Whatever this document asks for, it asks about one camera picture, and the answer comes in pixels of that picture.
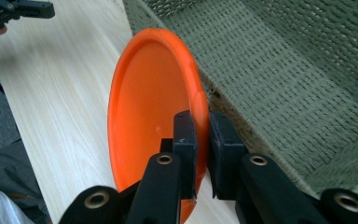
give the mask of wooden table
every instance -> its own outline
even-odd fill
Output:
[[[52,221],[84,189],[113,187],[107,106],[131,39],[121,1],[52,1],[50,20],[11,21],[0,36],[0,78]],[[212,199],[209,178],[187,223],[238,223],[233,202]]]

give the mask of green woven basket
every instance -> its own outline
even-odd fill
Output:
[[[124,0],[189,46],[213,110],[307,193],[358,192],[358,1]]]

